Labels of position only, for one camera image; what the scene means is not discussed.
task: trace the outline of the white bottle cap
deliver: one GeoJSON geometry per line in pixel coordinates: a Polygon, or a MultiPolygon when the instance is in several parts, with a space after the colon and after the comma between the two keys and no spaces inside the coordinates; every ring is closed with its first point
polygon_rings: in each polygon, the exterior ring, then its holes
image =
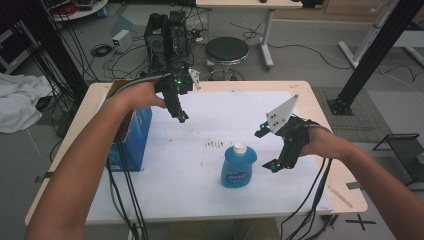
{"type": "Polygon", "coordinates": [[[243,143],[235,143],[233,150],[237,156],[243,156],[247,151],[247,146],[243,143]]]}

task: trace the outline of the towel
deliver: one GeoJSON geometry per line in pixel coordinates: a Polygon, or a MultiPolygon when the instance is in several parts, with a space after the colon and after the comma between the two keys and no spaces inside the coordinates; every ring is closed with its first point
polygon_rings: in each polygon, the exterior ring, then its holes
{"type": "Polygon", "coordinates": [[[0,132],[13,133],[36,123],[42,114],[38,99],[52,92],[44,76],[10,76],[0,73],[0,132]]]}

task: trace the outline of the gray floor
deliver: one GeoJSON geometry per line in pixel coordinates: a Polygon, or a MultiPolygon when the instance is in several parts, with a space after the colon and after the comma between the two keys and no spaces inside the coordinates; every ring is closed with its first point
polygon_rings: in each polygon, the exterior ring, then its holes
{"type": "MultiPolygon", "coordinates": [[[[91,59],[90,49],[101,43],[112,44],[111,37],[122,28],[130,28],[141,36],[144,32],[143,23],[146,16],[151,13],[146,9],[142,6],[113,4],[108,6],[107,18],[100,19],[92,15],[73,21],[72,26],[85,53],[91,59]]],[[[214,27],[214,36],[230,35],[242,38],[244,30],[231,26],[227,20],[223,22],[219,20],[220,18],[215,19],[214,26],[217,27],[214,27]]],[[[189,24],[193,25],[196,21],[190,20],[189,24]]],[[[250,23],[239,22],[238,24],[249,27],[250,23]]],[[[65,25],[62,30],[68,40],[70,38],[66,30],[69,26],[69,24],[65,25]]],[[[256,26],[257,24],[253,22],[252,27],[256,28],[256,26]]],[[[269,42],[276,46],[300,43],[315,48],[325,52],[325,58],[333,65],[346,68],[350,65],[337,42],[345,41],[355,50],[369,27],[370,23],[274,21],[273,36],[269,42]]],[[[258,31],[263,31],[263,26],[259,27],[258,31]]],[[[248,60],[235,67],[244,74],[246,80],[306,80],[312,86],[343,87],[353,72],[353,69],[331,67],[316,52],[298,46],[271,48],[275,67],[268,70],[259,52],[258,37],[254,36],[248,42],[251,49],[248,60]]],[[[143,41],[135,42],[135,45],[143,44],[143,41]]],[[[204,80],[210,69],[206,66],[203,47],[197,46],[194,53],[196,55],[194,68],[201,72],[201,79],[204,80]]],[[[131,71],[145,56],[145,48],[134,50],[132,54],[116,64],[115,69],[131,71]]],[[[108,55],[93,61],[92,69],[101,80],[111,81],[107,78],[108,73],[102,70],[102,65],[110,57],[108,55]]],[[[401,48],[393,48],[379,68],[387,71],[400,65],[409,66],[414,74],[423,71],[423,68],[401,48]]],[[[14,74],[38,76],[40,71],[31,60],[27,60],[14,74]]],[[[411,73],[405,67],[395,69],[388,75],[390,76],[375,72],[365,86],[375,105],[394,133],[423,133],[424,74],[420,75],[415,82],[412,82],[411,73]]],[[[13,134],[0,133],[0,239],[23,238],[26,228],[24,217],[40,187],[40,183],[35,181],[36,177],[42,176],[49,168],[50,151],[59,139],[49,125],[34,125],[13,134]]],[[[407,180],[406,173],[392,153],[375,153],[371,151],[373,144],[357,144],[369,151],[376,161],[399,179],[407,180]]],[[[363,230],[360,224],[346,223],[346,220],[358,220],[357,215],[343,215],[338,218],[334,228],[329,228],[323,233],[321,239],[394,239],[375,207],[369,200],[368,202],[368,211],[361,213],[360,216],[362,220],[373,221],[376,224],[366,224],[363,230]]],[[[301,220],[301,217],[294,218],[285,225],[284,232],[291,232],[296,228],[296,223],[301,220]]],[[[318,218],[311,232],[317,232],[323,224],[324,222],[318,218]]],[[[166,239],[167,224],[149,224],[148,227],[151,239],[166,239]]],[[[214,230],[214,239],[231,239],[229,235],[232,231],[232,221],[211,222],[210,227],[214,230]]],[[[87,227],[88,239],[126,239],[127,233],[124,225],[87,227]]]]}

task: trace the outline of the hand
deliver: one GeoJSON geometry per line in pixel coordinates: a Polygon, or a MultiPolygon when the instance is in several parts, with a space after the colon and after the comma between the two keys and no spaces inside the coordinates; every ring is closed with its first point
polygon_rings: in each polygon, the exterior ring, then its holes
{"type": "Polygon", "coordinates": [[[309,129],[310,142],[306,144],[301,156],[316,154],[324,158],[345,159],[349,152],[356,146],[348,140],[341,138],[322,128],[309,129]]]}
{"type": "Polygon", "coordinates": [[[158,81],[148,81],[135,84],[113,96],[113,99],[123,101],[128,111],[150,106],[166,108],[165,101],[155,93],[155,84],[157,82],[158,81]]]}

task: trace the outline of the hand sanitizer bottle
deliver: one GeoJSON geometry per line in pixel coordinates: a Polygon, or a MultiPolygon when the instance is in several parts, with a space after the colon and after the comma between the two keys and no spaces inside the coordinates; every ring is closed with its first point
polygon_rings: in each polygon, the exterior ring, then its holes
{"type": "Polygon", "coordinates": [[[243,143],[236,143],[225,151],[221,182],[225,187],[238,188],[247,185],[252,178],[252,164],[256,152],[243,143]]]}

